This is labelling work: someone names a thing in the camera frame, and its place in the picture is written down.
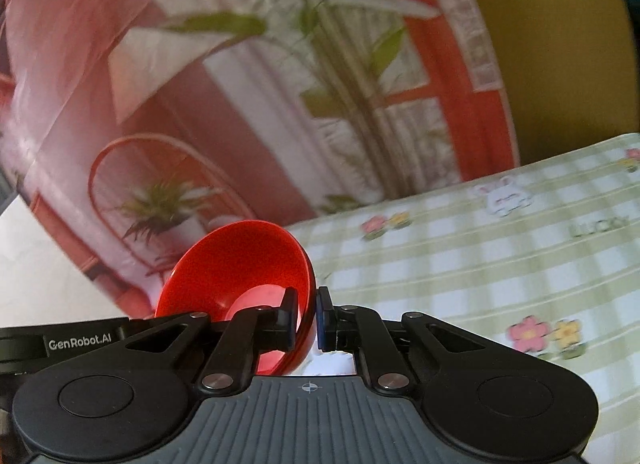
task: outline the flower print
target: flower print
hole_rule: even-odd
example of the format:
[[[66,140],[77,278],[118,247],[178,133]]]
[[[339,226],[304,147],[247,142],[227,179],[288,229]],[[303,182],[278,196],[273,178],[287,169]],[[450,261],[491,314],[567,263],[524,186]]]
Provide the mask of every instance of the flower print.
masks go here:
[[[386,217],[383,217],[382,215],[375,215],[367,220],[363,225],[361,225],[362,230],[366,235],[377,233],[378,231],[384,229],[385,226]]]
[[[635,172],[638,169],[638,161],[632,158],[624,158],[618,161],[620,165],[630,173]]]
[[[556,340],[560,349],[565,350],[571,345],[577,345],[582,341],[580,328],[580,321],[577,319],[559,321],[556,323],[556,330],[553,331],[552,337]]]
[[[404,228],[411,224],[411,217],[408,211],[396,213],[389,219],[389,225],[395,229]]]
[[[527,316],[522,322],[508,328],[507,334],[520,352],[540,352],[546,348],[544,336],[549,334],[549,323],[541,322],[535,316]]]

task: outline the crosshair marking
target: crosshair marking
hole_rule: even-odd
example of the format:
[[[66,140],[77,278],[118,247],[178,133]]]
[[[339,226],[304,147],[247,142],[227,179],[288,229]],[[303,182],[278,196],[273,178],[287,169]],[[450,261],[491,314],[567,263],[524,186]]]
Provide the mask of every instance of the crosshair marking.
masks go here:
[[[318,388],[322,388],[322,386],[318,386],[317,384],[309,381],[308,383],[305,383],[302,386],[300,386],[300,388],[302,388],[305,392],[311,393],[316,391]]]

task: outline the checkered tablecloth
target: checkered tablecloth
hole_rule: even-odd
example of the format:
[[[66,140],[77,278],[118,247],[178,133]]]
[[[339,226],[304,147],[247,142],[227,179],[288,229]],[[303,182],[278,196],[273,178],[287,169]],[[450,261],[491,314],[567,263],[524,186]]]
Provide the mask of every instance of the checkered tablecloth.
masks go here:
[[[640,462],[640,134],[508,172],[528,206],[487,209],[505,174],[290,231],[335,304],[420,310],[581,375],[600,403],[591,464]],[[411,223],[364,239],[373,217]],[[313,352],[298,373],[321,358]]]

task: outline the bamboo plant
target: bamboo plant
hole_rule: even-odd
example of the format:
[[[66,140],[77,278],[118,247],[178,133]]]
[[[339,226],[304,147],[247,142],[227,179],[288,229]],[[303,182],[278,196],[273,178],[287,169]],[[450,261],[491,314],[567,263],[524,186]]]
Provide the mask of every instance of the bamboo plant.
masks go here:
[[[276,33],[268,33],[267,19],[257,13],[184,14],[171,18],[165,28],[180,33],[231,33],[232,37],[216,51],[249,38],[282,47],[314,79],[315,87],[300,93],[309,114],[314,118],[346,120],[350,125],[364,154],[364,161],[355,163],[363,180],[367,177],[365,172],[371,173],[382,188],[383,197],[389,199],[424,189],[417,187],[415,182],[415,165],[424,167],[437,159],[426,155],[418,142],[447,141],[448,135],[435,130],[430,136],[427,133],[418,137],[419,134],[411,129],[411,120],[401,123],[396,114],[388,110],[389,94],[385,93],[381,78],[401,52],[406,39],[404,18],[433,18],[439,12],[417,0],[298,0],[298,7],[292,25],[310,50],[309,56],[279,40]],[[358,35],[358,29],[351,24],[354,14],[361,13],[394,14],[396,25],[373,38]],[[349,152],[342,154],[345,163],[354,164],[353,159],[348,159]],[[344,196],[336,207],[335,202],[341,196],[330,197],[324,212],[342,210],[345,199],[349,198]],[[354,202],[349,202],[348,207],[353,208]]]

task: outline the gray ridged plate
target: gray ridged plate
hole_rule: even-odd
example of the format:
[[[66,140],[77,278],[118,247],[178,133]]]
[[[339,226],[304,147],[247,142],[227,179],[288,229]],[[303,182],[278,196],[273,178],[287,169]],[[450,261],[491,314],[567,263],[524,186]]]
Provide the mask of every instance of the gray ridged plate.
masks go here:
[[[130,462],[482,464],[434,436],[407,399],[379,396],[357,376],[256,377],[242,394],[204,400],[183,432]]]

